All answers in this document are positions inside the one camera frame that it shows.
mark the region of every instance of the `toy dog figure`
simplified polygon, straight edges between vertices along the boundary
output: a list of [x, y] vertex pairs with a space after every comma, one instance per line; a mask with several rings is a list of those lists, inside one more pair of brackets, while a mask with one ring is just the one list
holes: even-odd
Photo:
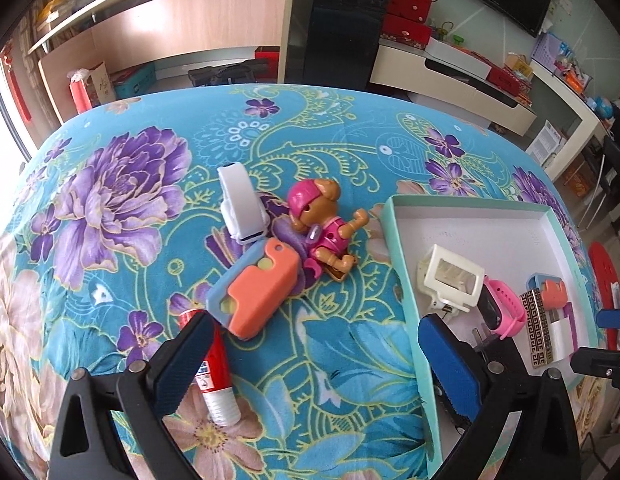
[[368, 224], [368, 213], [357, 209], [349, 222], [337, 216], [341, 187], [334, 180], [318, 178], [297, 182], [288, 193], [290, 219], [296, 231], [307, 234], [310, 257], [304, 267], [318, 278], [326, 270], [341, 282], [356, 263], [348, 254], [348, 243], [357, 229]]

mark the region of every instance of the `red and white tube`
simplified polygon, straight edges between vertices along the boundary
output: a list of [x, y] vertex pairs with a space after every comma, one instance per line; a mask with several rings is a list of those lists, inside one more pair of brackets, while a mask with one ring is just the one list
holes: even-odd
[[[182, 329], [199, 309], [193, 308], [180, 314], [177, 319]], [[230, 367], [226, 357], [226, 348], [221, 337], [218, 322], [215, 323], [215, 335], [212, 346], [208, 350], [205, 360], [194, 376], [195, 382], [206, 401], [212, 421], [218, 426], [233, 426], [241, 420], [241, 412], [234, 398]]]

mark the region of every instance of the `blue gripper pad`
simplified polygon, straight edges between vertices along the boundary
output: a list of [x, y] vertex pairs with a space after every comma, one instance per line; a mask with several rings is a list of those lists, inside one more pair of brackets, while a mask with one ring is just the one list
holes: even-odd
[[417, 338], [455, 411], [474, 421], [488, 386], [481, 358], [468, 343], [459, 341], [437, 314], [420, 320]]
[[212, 346], [214, 322], [210, 314], [202, 311], [175, 339], [165, 341], [150, 359], [146, 381], [154, 399], [152, 410], [158, 418], [179, 407]]
[[620, 308], [602, 308], [596, 321], [599, 328], [620, 328]]

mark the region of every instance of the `blue tablecloth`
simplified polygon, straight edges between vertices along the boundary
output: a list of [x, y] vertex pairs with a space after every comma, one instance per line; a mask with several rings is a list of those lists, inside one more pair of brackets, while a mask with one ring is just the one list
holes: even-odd
[[[272, 219], [304, 254], [286, 194], [334, 178], [340, 213], [370, 211], [344, 283], [300, 274], [256, 338], [226, 338], [243, 418], [214, 426], [194, 386], [175, 440], [207, 480], [424, 478], [424, 432], [398, 282], [378, 222], [394, 193], [544, 203], [600, 297], [586, 252], [545, 173], [497, 134], [399, 100], [304, 86], [197, 88], [82, 114], [43, 145], [0, 240], [0, 434], [45, 478], [66, 381], [148, 359], [205, 301], [244, 248], [228, 235], [216, 168], [241, 161]], [[150, 478], [127, 421], [116, 422]]]

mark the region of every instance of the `teal storage box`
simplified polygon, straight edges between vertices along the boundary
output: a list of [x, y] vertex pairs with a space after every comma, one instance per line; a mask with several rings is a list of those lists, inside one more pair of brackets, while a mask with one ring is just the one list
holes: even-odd
[[145, 94], [156, 83], [154, 62], [133, 66], [110, 76], [117, 99]]
[[[511, 200], [394, 195], [384, 205], [381, 224], [402, 289], [399, 297], [421, 396], [431, 478], [460, 437], [437, 400], [430, 365], [417, 339], [421, 317], [440, 313], [430, 309], [430, 297], [416, 286], [417, 265], [433, 244], [483, 267], [487, 276], [503, 280], [518, 295], [527, 290], [528, 280], [535, 273], [561, 277], [574, 309], [578, 346], [598, 346], [598, 334], [583, 276], [561, 224], [548, 206]], [[472, 329], [480, 328], [483, 321], [477, 307], [444, 318], [455, 336], [472, 346], [476, 344]], [[513, 340], [528, 373], [541, 375], [546, 368], [556, 367], [568, 392], [577, 387], [582, 377], [573, 373], [569, 358], [535, 368], [526, 327]], [[504, 457], [517, 422], [518, 416], [511, 414], [488, 465]]]

